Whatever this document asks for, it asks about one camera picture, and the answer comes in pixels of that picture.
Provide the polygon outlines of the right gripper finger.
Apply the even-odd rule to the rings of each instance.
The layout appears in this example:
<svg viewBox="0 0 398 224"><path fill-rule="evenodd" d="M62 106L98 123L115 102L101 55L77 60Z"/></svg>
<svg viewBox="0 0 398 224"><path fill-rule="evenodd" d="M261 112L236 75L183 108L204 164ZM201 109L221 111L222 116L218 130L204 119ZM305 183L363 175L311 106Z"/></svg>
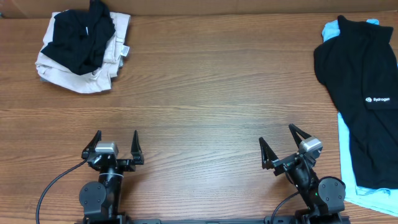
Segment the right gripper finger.
<svg viewBox="0 0 398 224"><path fill-rule="evenodd" d="M289 130L297 146L299 146L304 139L308 139L311 137L310 134L306 133L305 131L302 131L300 128L296 127L296 125L294 125L293 123L289 124Z"/></svg>
<svg viewBox="0 0 398 224"><path fill-rule="evenodd" d="M268 145L263 137L259 138L259 144L261 147L262 168L267 170L274 169L275 163L279 160L279 158L276 156L274 151L271 149L271 147Z"/></svg>

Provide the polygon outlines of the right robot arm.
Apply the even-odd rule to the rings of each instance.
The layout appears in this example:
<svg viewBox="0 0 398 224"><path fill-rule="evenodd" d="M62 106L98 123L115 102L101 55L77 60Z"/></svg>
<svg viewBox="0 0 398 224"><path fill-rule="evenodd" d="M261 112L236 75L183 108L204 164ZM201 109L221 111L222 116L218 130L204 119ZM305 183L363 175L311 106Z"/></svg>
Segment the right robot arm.
<svg viewBox="0 0 398 224"><path fill-rule="evenodd" d="M295 186L297 191L284 199L266 217L265 223L293 223L293 224L340 224L349 223L349 217L341 216L345 210L345 183L339 178L328 176L318 178L315 167L316 159L323 149L321 140L312 136L294 124L289 130L296 143L298 151L283 159L277 157L266 140L259 138L261 147L261 164L263 169L274 171L274 175L284 174L287 180ZM278 216L279 209L290 199L300 195L306 209L297 210L292 216Z"/></svg>

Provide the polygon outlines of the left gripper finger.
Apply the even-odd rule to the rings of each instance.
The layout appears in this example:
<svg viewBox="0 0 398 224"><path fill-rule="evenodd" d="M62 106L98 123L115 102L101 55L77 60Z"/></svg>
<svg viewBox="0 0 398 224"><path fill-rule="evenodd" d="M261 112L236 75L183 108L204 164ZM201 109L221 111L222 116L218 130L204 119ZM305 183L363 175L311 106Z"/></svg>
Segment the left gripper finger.
<svg viewBox="0 0 398 224"><path fill-rule="evenodd" d="M134 161L142 160L142 149L139 144L139 136L137 130L134 131L132 144L131 144L131 155Z"/></svg>
<svg viewBox="0 0 398 224"><path fill-rule="evenodd" d="M83 149L82 153L94 152L96 145L101 141L101 131L97 130L93 139L88 143L88 145Z"/></svg>

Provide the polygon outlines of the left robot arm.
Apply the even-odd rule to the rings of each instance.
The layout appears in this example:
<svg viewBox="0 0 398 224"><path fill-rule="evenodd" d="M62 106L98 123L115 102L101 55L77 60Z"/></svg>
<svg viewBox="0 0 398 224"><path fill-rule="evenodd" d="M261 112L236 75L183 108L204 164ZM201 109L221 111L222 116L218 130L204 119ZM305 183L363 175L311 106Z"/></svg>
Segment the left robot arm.
<svg viewBox="0 0 398 224"><path fill-rule="evenodd" d="M132 223L131 218L119 211L122 182L125 172L134 172L137 165L144 164L137 131L134 132L130 159L118 158L114 141L101 140L101 131L82 151L81 158L88 166L99 172L97 181L85 184L79 194L83 207L83 223Z"/></svg>

